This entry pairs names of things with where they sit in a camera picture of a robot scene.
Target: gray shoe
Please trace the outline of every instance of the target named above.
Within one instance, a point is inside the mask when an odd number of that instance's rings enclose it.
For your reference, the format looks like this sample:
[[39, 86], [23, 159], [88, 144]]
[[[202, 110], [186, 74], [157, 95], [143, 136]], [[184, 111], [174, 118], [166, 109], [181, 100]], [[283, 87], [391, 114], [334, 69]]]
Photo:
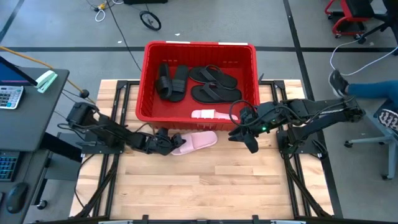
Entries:
[[377, 115], [377, 119], [383, 126], [398, 130], [398, 114], [396, 112], [382, 109]]
[[330, 85], [331, 89], [333, 90], [333, 93], [338, 98], [343, 98], [344, 96], [347, 96], [347, 93], [345, 92], [345, 90], [348, 86], [348, 82], [341, 76], [341, 74], [338, 70], [334, 70], [330, 73], [329, 85]]

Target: wooden table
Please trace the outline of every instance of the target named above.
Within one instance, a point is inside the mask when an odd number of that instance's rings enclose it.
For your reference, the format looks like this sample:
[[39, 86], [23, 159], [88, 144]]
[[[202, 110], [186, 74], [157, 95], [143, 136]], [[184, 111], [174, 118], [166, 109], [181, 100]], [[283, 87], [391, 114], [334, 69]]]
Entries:
[[[304, 98], [300, 80], [284, 81], [288, 98]], [[97, 106], [108, 116], [116, 82], [102, 80], [98, 92]], [[138, 86], [132, 87], [126, 116], [131, 130], [142, 124], [135, 115], [137, 93]], [[269, 86], [260, 86], [260, 98], [261, 102], [272, 101]], [[111, 219], [141, 219], [142, 215], [149, 215], [151, 220], [251, 219], [252, 215], [259, 215], [260, 219], [292, 218], [286, 172], [275, 132], [260, 135], [260, 150], [255, 154], [243, 143], [228, 141], [226, 131], [217, 132], [215, 146], [184, 156], [146, 155], [126, 148], [119, 160]], [[80, 171], [76, 191], [83, 203], [97, 188], [102, 158], [95, 155]], [[308, 190], [332, 214], [321, 162], [310, 155], [300, 158]], [[303, 215], [298, 188], [296, 194]], [[101, 201], [101, 211], [105, 201]], [[74, 198], [70, 215], [80, 210]]]

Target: gray floor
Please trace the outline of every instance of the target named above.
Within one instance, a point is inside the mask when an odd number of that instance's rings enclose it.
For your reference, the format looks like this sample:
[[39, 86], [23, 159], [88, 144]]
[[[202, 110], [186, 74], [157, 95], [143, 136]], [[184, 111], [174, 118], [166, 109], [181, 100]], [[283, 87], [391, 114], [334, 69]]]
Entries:
[[[89, 0], [99, 4], [100, 0]], [[290, 0], [298, 37], [302, 47], [336, 47], [352, 41], [352, 37], [335, 39], [331, 23], [323, 13], [327, 0]], [[0, 1], [0, 28], [6, 23], [17, 0]], [[385, 11], [381, 0], [373, 2], [377, 11]], [[151, 40], [209, 40], [249, 42], [255, 46], [293, 47], [293, 40], [282, 1], [275, 0], [170, 0], [167, 4], [150, 4], [150, 10], [162, 21], [162, 29], [152, 32], [139, 20], [139, 11], [131, 6], [113, 7], [116, 19], [130, 46], [143, 47]], [[109, 10], [103, 22], [94, 21], [95, 12], [86, 1], [25, 0], [5, 38], [7, 47], [123, 47]], [[376, 26], [370, 21], [368, 27]], [[345, 47], [395, 47], [396, 41], [388, 29], [369, 37], [365, 45]], [[127, 52], [26, 52], [54, 67], [71, 71], [70, 79], [90, 90], [95, 99], [100, 80], [104, 78], [139, 78], [140, 73]], [[142, 64], [143, 53], [133, 52]], [[37, 67], [27, 60], [5, 52], [0, 55], [21, 66]], [[382, 56], [380, 53], [337, 53], [336, 67], [352, 72]], [[312, 90], [317, 100], [334, 98], [327, 77], [331, 72], [330, 53], [303, 53]], [[368, 67], [350, 82], [378, 82], [397, 77], [397, 63], [393, 56]], [[295, 52], [257, 52], [257, 68], [264, 79], [302, 79]], [[74, 91], [67, 85], [66, 89]], [[375, 110], [382, 101], [360, 101], [361, 106]], [[66, 116], [71, 102], [64, 96], [57, 111]], [[48, 132], [56, 133], [57, 123], [64, 122], [54, 114]], [[336, 124], [325, 130], [325, 138], [335, 175], [343, 215], [346, 218], [370, 220], [398, 220], [398, 178], [382, 181], [380, 174], [387, 168], [387, 150], [379, 145], [343, 147], [345, 140], [368, 138], [379, 133], [362, 121], [356, 124]], [[49, 207], [42, 211], [32, 208], [26, 222], [66, 218], [73, 197], [73, 182], [52, 182], [44, 198]]]

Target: black slide sandal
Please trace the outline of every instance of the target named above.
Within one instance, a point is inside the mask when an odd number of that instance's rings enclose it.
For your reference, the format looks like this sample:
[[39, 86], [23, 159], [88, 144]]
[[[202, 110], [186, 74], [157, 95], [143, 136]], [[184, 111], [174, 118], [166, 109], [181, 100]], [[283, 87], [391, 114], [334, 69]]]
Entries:
[[172, 95], [169, 100], [171, 102], [182, 101], [185, 97], [185, 90], [187, 89], [189, 68], [185, 65], [179, 65], [175, 72], [174, 79], [172, 80]]
[[191, 89], [191, 94], [195, 101], [204, 104], [232, 103], [242, 99], [240, 90], [225, 89], [217, 82], [194, 86]]
[[172, 95], [172, 80], [170, 78], [169, 65], [162, 63], [158, 70], [159, 79], [155, 82], [157, 94], [163, 100], [167, 100]]
[[224, 88], [229, 90], [235, 89], [238, 84], [236, 78], [223, 73], [221, 69], [215, 65], [193, 67], [189, 72], [189, 77], [200, 83], [218, 82]]

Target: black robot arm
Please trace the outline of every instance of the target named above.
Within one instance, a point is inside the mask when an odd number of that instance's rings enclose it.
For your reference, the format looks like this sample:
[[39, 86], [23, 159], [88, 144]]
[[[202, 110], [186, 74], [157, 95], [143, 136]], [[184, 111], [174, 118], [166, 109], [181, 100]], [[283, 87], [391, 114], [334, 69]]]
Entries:
[[185, 143], [180, 134], [169, 138], [168, 130], [165, 128], [160, 128], [158, 133], [154, 134], [132, 132], [126, 126], [121, 126], [108, 116], [101, 114], [95, 105], [84, 102], [75, 103], [67, 121], [71, 129], [80, 133], [91, 132], [97, 136], [100, 144], [110, 148], [126, 144], [133, 150], [146, 154], [167, 155]]
[[240, 111], [241, 122], [229, 133], [229, 140], [244, 142], [255, 153], [258, 151], [255, 137], [285, 124], [292, 124], [294, 126], [287, 130], [285, 143], [290, 147], [298, 147], [309, 135], [338, 122], [357, 122], [364, 114], [354, 98], [261, 103], [257, 107], [244, 107]]

